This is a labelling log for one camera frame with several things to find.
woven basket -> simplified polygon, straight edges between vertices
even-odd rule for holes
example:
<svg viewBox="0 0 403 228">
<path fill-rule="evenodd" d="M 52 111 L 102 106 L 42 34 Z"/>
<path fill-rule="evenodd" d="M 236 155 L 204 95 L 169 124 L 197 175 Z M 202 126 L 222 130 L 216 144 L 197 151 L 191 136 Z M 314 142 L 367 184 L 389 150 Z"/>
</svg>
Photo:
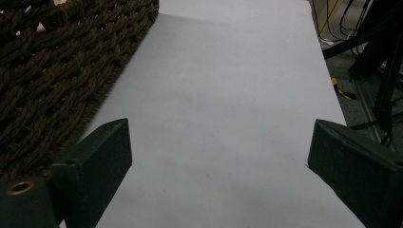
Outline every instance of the woven basket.
<svg viewBox="0 0 403 228">
<path fill-rule="evenodd" d="M 0 186 L 49 175 L 158 8 L 158 0 L 0 0 Z"/>
</svg>

white table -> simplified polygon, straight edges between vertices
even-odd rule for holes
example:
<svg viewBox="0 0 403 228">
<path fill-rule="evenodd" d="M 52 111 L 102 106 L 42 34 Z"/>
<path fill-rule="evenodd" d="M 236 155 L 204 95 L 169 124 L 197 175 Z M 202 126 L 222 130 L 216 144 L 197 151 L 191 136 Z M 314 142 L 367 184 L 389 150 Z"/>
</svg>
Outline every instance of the white table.
<svg viewBox="0 0 403 228">
<path fill-rule="evenodd" d="M 162 0 L 89 130 L 127 117 L 134 163 L 98 227 L 363 227 L 306 167 L 344 124 L 303 0 Z"/>
</svg>

tabletop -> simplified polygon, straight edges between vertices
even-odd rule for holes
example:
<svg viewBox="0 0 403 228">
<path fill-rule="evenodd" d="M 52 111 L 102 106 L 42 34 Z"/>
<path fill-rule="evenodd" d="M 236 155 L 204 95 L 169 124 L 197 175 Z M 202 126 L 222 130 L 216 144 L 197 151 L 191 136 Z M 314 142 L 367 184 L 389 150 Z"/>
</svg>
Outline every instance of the tabletop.
<svg viewBox="0 0 403 228">
<path fill-rule="evenodd" d="M 308 1 L 161 1 L 87 133 L 121 118 L 98 227 L 363 227 L 306 166 L 315 119 L 344 124 Z"/>
</svg>

gray floor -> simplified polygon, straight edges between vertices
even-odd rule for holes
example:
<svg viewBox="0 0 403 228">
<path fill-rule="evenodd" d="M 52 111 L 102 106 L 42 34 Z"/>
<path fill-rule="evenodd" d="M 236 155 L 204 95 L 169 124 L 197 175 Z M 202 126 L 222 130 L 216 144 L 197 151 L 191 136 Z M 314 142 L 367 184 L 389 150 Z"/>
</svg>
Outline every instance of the gray floor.
<svg viewBox="0 0 403 228">
<path fill-rule="evenodd" d="M 362 6 L 364 4 L 364 0 L 355 0 L 351 9 L 349 10 L 346 20 L 345 20 L 345 27 L 353 28 L 355 23 L 358 19 L 358 16 L 361 12 Z M 331 31 L 333 35 L 338 38 L 346 38 L 340 31 L 339 31 L 339 21 L 341 15 L 345 9 L 345 5 L 341 6 L 336 17 L 330 23 Z M 334 40 L 335 38 L 327 32 L 326 34 L 322 34 L 322 38 L 327 38 L 329 40 Z M 321 43 L 322 49 L 329 48 L 327 44 Z M 356 86 L 354 82 L 351 82 L 349 79 L 348 69 L 354 63 L 355 57 L 351 51 L 346 51 L 342 54 L 337 55 L 331 59 L 326 61 L 328 66 L 329 72 L 332 77 L 337 78 L 338 87 L 340 90 L 345 92 L 351 92 L 354 94 L 357 93 Z M 374 102 L 379 85 L 380 85 L 380 78 L 375 75 L 370 75 L 368 80 L 365 82 L 360 82 L 364 90 L 368 91 L 369 97 Z M 397 89 L 394 90 L 393 98 L 398 98 L 403 96 L 403 93 Z M 344 114 L 344 118 L 348 126 L 353 126 L 356 124 L 363 124 L 369 121 L 365 108 L 362 104 L 362 101 L 359 100 L 348 100 L 341 96 L 337 96 L 340 102 L 341 109 Z M 393 107 L 392 113 L 398 113 L 403 111 L 403 100 L 397 101 L 396 106 Z M 399 123 L 403 118 L 395 118 L 393 121 L 393 142 L 392 142 L 392 149 L 397 152 L 403 152 L 403 123 Z M 368 127 L 359 132 L 368 137 L 371 140 L 376 141 L 376 137 L 374 136 L 374 127 Z"/>
</svg>

black stand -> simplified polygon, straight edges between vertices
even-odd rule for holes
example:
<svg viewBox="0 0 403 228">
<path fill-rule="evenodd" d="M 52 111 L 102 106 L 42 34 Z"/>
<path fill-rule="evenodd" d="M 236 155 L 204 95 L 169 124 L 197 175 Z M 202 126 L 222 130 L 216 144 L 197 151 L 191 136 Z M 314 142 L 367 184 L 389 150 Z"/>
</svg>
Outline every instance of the black stand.
<svg viewBox="0 0 403 228">
<path fill-rule="evenodd" d="M 368 78 L 387 59 L 385 75 L 379 87 L 374 114 L 382 130 L 392 130 L 392 95 L 403 60 L 403 0 L 385 15 L 373 28 L 360 32 L 357 37 L 323 51 L 325 59 L 369 42 L 349 70 L 353 80 Z"/>
</svg>

